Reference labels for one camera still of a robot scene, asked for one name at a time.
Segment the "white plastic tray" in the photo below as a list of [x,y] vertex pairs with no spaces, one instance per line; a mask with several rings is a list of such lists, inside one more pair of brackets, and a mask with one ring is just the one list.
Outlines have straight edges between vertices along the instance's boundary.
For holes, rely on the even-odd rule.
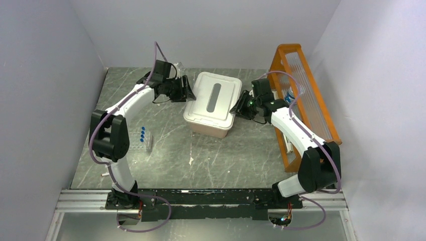
[[241,90],[242,81],[238,78],[201,72],[193,87],[196,100],[189,101],[183,113],[185,121],[221,131],[230,130],[235,117],[230,110]]

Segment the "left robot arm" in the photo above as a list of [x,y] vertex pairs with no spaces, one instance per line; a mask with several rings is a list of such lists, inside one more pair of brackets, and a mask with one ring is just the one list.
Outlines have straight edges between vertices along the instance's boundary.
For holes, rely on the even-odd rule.
[[107,201],[113,207],[131,209],[142,202],[127,161],[130,147],[127,122],[160,95],[171,102],[196,99],[188,77],[181,74],[178,64],[156,60],[151,71],[119,102],[106,110],[96,109],[91,115],[88,147],[92,160],[106,166],[113,182]]

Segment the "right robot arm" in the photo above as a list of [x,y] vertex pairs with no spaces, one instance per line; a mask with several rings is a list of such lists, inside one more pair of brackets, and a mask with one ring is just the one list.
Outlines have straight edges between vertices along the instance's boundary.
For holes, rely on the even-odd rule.
[[230,113],[253,120],[262,116],[266,123],[279,129],[301,155],[296,175],[273,184],[271,202],[283,208],[290,197],[312,193],[335,184],[341,186],[340,148],[334,141],[327,142],[311,131],[293,113],[283,99],[276,99],[268,79],[251,82],[253,93],[244,90]]

